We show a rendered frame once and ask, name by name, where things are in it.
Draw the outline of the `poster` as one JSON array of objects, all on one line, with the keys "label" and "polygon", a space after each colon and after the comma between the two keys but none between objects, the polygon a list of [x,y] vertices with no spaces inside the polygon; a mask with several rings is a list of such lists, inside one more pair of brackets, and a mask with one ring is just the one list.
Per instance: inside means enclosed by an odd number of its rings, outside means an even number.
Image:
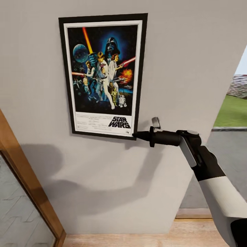
[{"label": "poster", "polygon": [[136,141],[148,13],[58,20],[72,134]]}]

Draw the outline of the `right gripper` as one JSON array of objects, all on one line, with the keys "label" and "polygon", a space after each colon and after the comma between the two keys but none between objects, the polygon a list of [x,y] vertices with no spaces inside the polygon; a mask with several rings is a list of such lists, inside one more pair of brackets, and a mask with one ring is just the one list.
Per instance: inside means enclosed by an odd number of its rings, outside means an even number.
[{"label": "right gripper", "polygon": [[150,131],[137,131],[137,134],[132,134],[134,137],[150,141],[150,147],[154,148],[155,143],[168,145],[170,142],[170,131],[153,131],[154,127],[150,127]]}]

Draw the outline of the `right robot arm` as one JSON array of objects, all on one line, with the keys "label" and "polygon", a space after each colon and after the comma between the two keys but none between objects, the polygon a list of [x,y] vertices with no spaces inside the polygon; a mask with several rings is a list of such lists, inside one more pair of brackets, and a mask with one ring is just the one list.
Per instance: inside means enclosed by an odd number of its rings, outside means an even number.
[{"label": "right robot arm", "polygon": [[134,137],[155,143],[180,146],[202,189],[214,224],[230,247],[247,247],[247,203],[229,181],[199,133],[191,130],[164,131],[160,119],[152,118],[150,131],[137,131]]}]

